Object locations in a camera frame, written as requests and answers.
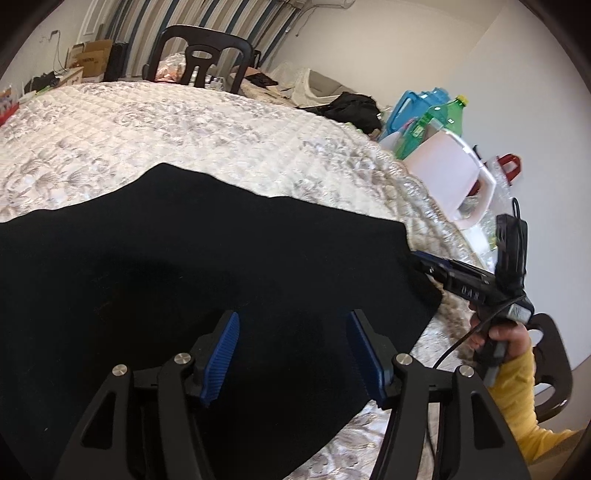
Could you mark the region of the yellow sleeve forearm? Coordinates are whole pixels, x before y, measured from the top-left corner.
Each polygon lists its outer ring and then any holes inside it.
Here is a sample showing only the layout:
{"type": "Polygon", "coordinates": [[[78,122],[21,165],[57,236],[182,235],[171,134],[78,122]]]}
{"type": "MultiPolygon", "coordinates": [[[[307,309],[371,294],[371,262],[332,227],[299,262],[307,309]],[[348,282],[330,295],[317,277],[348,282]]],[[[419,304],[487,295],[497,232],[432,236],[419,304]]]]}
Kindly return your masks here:
{"type": "Polygon", "coordinates": [[[509,426],[529,466],[570,453],[582,431],[554,432],[539,425],[535,413],[535,357],[532,347],[504,363],[489,393],[509,426]]]}

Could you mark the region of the person's right hand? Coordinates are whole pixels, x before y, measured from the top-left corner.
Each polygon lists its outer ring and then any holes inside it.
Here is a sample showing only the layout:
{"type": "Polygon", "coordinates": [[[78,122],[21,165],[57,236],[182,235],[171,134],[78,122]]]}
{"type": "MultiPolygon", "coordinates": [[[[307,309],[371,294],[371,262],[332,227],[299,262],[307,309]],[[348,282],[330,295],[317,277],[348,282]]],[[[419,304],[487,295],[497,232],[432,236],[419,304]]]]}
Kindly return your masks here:
{"type": "Polygon", "coordinates": [[[474,352],[475,362],[481,362],[477,356],[488,339],[507,344],[502,366],[511,366],[528,373],[535,371],[531,338],[523,324],[510,322],[492,326],[487,333],[483,329],[475,332],[468,339],[468,344],[474,352]]]}

